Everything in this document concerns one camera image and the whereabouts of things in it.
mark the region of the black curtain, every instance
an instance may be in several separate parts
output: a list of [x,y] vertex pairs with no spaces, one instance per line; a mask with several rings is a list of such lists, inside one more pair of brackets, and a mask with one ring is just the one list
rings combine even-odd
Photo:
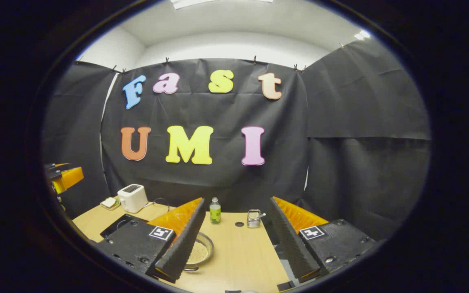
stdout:
[[430,128],[410,74],[378,41],[355,41],[302,72],[309,173],[298,205],[392,235],[422,190]]
[[78,62],[61,77],[45,111],[42,158],[45,163],[82,167],[84,179],[61,194],[70,218],[110,196],[103,174],[99,128],[115,72]]
[[[234,88],[211,93],[210,75],[231,70]],[[155,93],[153,85],[162,74],[179,74],[173,94]],[[270,100],[262,93],[258,76],[272,72],[281,79],[276,90],[283,96]],[[126,109],[123,86],[146,76],[139,104]],[[110,193],[129,184],[144,185],[149,200],[163,197],[179,206],[198,197],[217,197],[225,212],[265,211],[275,195],[290,202],[300,199],[307,173],[307,99],[300,73],[268,63],[237,59],[192,59],[134,69],[117,79],[102,123],[103,160]],[[190,138],[198,126],[211,126],[211,165],[168,163],[170,135],[167,128],[183,126]],[[132,150],[138,150],[139,127],[151,128],[147,155],[127,160],[121,152],[121,128],[133,127]],[[246,126],[262,127],[261,154],[265,163],[244,166]]]

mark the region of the white ceiling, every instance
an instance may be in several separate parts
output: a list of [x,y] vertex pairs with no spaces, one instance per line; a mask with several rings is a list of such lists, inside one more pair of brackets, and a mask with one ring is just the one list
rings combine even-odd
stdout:
[[175,10],[163,0],[121,26],[146,47],[209,32],[256,32],[298,39],[329,52],[355,41],[360,29],[306,0],[220,0]]

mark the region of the letter f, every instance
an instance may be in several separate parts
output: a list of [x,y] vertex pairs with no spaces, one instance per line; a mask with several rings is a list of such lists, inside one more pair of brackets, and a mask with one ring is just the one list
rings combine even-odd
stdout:
[[135,78],[128,85],[123,87],[123,91],[126,93],[126,110],[132,108],[140,102],[140,98],[136,94],[142,93],[142,84],[141,82],[146,81],[146,76],[141,75],[138,78]]

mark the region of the white toaster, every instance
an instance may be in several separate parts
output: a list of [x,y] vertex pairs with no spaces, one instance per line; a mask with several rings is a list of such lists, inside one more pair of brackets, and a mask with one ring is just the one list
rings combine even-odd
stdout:
[[136,213],[147,204],[144,186],[139,184],[128,185],[117,191],[117,195],[126,212]]

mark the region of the green bottle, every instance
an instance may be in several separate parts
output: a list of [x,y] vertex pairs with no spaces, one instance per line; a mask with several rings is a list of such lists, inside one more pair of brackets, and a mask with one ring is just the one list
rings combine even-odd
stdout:
[[211,214],[211,223],[220,224],[220,204],[218,198],[213,198],[212,203],[209,205],[209,213]]

